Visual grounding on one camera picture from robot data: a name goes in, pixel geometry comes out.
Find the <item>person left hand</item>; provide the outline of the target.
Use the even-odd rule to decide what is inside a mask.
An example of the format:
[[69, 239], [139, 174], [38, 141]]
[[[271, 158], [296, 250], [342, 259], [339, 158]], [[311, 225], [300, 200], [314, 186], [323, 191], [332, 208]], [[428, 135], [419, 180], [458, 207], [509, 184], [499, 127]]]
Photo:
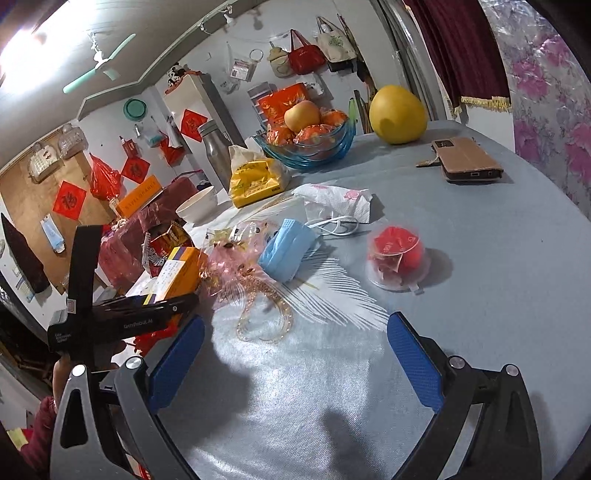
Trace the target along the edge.
[[68, 354], [62, 355], [53, 367], [52, 393], [55, 409], [58, 409], [70, 372], [74, 366]]

